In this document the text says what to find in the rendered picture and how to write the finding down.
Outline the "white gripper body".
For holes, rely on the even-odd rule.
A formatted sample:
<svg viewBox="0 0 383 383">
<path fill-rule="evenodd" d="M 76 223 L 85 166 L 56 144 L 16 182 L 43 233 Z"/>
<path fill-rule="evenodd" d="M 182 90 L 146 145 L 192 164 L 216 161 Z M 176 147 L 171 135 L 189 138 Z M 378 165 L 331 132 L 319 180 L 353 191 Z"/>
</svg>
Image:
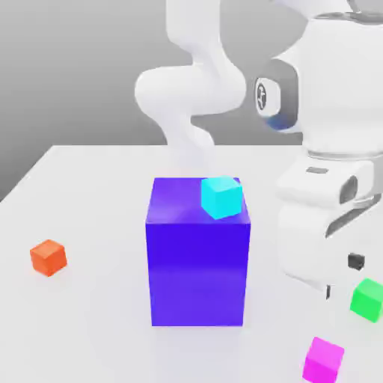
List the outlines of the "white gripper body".
<svg viewBox="0 0 383 383">
<path fill-rule="evenodd" d="M 381 198 L 375 194 L 330 209 L 284 203 L 278 216 L 278 256 L 284 273 L 320 292 L 329 291 L 340 262 L 330 249 L 332 239 Z"/>
</svg>

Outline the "large blue box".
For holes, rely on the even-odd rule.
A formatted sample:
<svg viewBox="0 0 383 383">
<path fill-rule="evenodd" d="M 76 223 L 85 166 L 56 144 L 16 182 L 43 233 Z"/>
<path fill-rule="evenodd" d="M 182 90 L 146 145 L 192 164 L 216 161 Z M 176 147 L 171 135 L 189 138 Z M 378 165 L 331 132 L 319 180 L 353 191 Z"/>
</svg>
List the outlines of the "large blue box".
<svg viewBox="0 0 383 383">
<path fill-rule="evenodd" d="M 200 205 L 205 178 L 157 177 L 145 222 L 154 326 L 243 323 L 251 220 L 215 220 Z"/>
</svg>

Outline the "small magenta cube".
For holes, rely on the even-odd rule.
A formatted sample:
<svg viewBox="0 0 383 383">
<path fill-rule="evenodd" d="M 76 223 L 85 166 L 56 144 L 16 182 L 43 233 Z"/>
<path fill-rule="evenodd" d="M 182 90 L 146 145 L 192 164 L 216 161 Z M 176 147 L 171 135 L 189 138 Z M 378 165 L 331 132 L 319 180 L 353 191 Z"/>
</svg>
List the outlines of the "small magenta cube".
<svg viewBox="0 0 383 383">
<path fill-rule="evenodd" d="M 314 337 L 306 354 L 302 378 L 310 383 L 335 383 L 345 349 Z"/>
</svg>

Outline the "small orange cube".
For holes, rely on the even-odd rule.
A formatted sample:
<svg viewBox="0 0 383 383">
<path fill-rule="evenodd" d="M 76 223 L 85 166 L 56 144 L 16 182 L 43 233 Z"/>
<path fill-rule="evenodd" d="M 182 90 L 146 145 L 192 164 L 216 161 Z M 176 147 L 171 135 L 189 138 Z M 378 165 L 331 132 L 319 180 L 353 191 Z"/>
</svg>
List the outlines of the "small orange cube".
<svg viewBox="0 0 383 383">
<path fill-rule="evenodd" d="M 31 262 L 35 271 L 50 277 L 67 265 L 63 245 L 47 239 L 30 250 Z"/>
</svg>

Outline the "small cyan cube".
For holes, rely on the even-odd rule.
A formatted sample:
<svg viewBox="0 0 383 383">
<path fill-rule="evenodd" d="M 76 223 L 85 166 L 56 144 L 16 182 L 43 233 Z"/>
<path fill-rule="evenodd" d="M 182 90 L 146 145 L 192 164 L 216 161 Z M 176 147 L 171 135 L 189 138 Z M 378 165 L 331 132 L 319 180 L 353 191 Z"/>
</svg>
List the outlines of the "small cyan cube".
<svg viewBox="0 0 383 383">
<path fill-rule="evenodd" d="M 215 220 L 242 211 L 242 185 L 232 177 L 210 177 L 200 182 L 200 205 Z"/>
</svg>

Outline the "small green cube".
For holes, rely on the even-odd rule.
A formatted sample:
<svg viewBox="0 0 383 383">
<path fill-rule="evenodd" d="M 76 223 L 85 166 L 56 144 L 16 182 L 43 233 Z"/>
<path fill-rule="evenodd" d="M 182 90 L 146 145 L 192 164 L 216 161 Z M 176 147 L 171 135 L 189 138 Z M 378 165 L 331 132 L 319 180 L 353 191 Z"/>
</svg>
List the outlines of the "small green cube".
<svg viewBox="0 0 383 383">
<path fill-rule="evenodd" d="M 378 322 L 383 315 L 383 284 L 363 279 L 353 292 L 350 310 L 373 323 Z"/>
</svg>

